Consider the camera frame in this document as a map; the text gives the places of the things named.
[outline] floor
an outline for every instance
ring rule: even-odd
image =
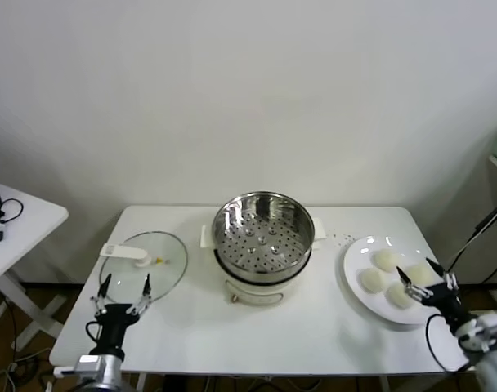
[[[56,319],[62,323],[67,319],[70,310],[72,309],[74,302],[76,301],[79,290],[78,289],[50,289],[50,288],[33,288],[29,289],[28,295],[33,299],[38,305],[45,306],[48,301],[50,301],[54,295],[61,294],[68,298],[61,309],[56,313]],[[490,295],[486,292],[475,291],[469,292],[463,297],[463,302],[471,310],[486,310],[493,309],[495,303],[491,299]],[[16,328],[20,332],[26,325],[29,324],[29,318],[22,313],[18,308],[11,306],[16,319]],[[0,320],[0,370],[7,368],[9,363],[12,361],[12,349],[10,344],[13,339],[13,323],[11,315],[8,311],[4,313]],[[51,348],[54,344],[54,340],[40,332],[29,344],[28,347],[21,353],[18,353],[17,358],[22,358],[26,354],[33,354],[40,350]],[[47,361],[48,352],[45,351],[39,356],[39,362],[36,362],[38,370],[36,376],[34,376],[25,385],[18,386],[16,390],[20,392],[31,392],[43,390],[40,385],[40,378],[42,381],[52,380],[50,376],[47,375],[47,371],[52,369],[51,364]],[[137,375],[125,374],[124,378],[134,382],[137,379]],[[407,376],[390,376],[388,377],[391,388],[394,390],[397,386],[403,384],[405,381],[409,380],[410,377]],[[319,379],[317,378],[295,378],[293,383],[295,386],[307,390]],[[147,377],[145,392],[158,392],[163,390],[163,384],[167,384],[165,389],[168,389],[168,384],[176,384],[180,380],[177,378],[169,377],[164,378],[162,376],[150,375]],[[278,386],[280,390],[283,391],[295,391],[293,385],[289,383],[290,379],[284,378],[274,378],[272,384]],[[6,382],[6,377],[0,378],[0,391],[3,391]],[[204,391],[204,387],[207,382],[207,377],[204,376],[189,376],[186,378],[186,390],[190,392],[200,392]],[[246,392],[252,386],[257,386],[264,383],[262,380],[254,380],[252,378],[230,378],[230,377],[212,377],[209,380],[208,392]],[[74,379],[62,379],[56,381],[54,385],[54,391],[67,391],[76,385],[76,380]],[[178,391],[183,391],[182,387],[176,386]],[[270,386],[262,386],[257,389],[261,392],[270,392],[272,390],[276,391],[278,389],[273,389]],[[364,391],[379,391],[380,385],[377,377],[326,377],[321,382],[319,388],[316,391],[345,391],[345,392],[364,392]],[[446,391],[446,392],[474,392],[479,391],[477,382],[474,375],[463,374],[454,378],[448,378],[434,386],[430,389],[433,392]]]

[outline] glass lid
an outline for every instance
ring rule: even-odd
[[[134,303],[139,300],[147,274],[150,275],[152,301],[156,301],[167,295],[185,273],[188,262],[186,247],[173,234],[150,231],[135,235],[121,245],[136,248],[133,251],[146,251],[148,261],[144,259],[140,263],[138,259],[127,257],[127,253],[105,259],[100,270],[100,285],[108,274],[112,274],[107,298],[113,302]]]

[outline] dough ball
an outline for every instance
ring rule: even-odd
[[[385,272],[394,272],[400,262],[399,254],[390,249],[382,249],[374,253],[374,263]]]
[[[406,274],[416,286],[426,287],[435,282],[433,271],[427,263],[412,265],[406,269]]]
[[[415,301],[405,294],[405,286],[401,282],[395,282],[387,289],[387,299],[400,309],[409,309],[415,305]]]
[[[382,292],[387,286],[384,273],[377,268],[367,268],[360,272],[361,286],[372,294]]]

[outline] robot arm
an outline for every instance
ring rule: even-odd
[[[150,295],[150,276],[147,275],[143,293],[133,304],[105,304],[105,297],[109,289],[111,274],[101,284],[97,296],[91,298],[95,307],[96,321],[101,332],[97,338],[89,336],[96,343],[89,355],[82,355],[74,367],[57,367],[54,369],[56,378],[78,376],[80,384],[75,390],[80,391],[132,391],[130,385],[122,383],[121,364],[125,359],[122,350],[125,332],[131,325],[140,320],[141,315],[149,308],[152,302]]]
[[[450,332],[458,339],[459,347],[473,365],[477,379],[486,392],[497,391],[497,313],[481,316],[468,312],[459,299],[459,287],[454,274],[448,274],[437,263],[427,259],[432,269],[443,278],[442,283],[418,287],[398,268],[405,292],[424,306],[437,308],[445,318]]]

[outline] white wall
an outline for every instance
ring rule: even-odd
[[[71,214],[34,280],[83,280],[128,204],[252,189],[408,207],[447,255],[496,131],[495,0],[0,0],[0,181]]]

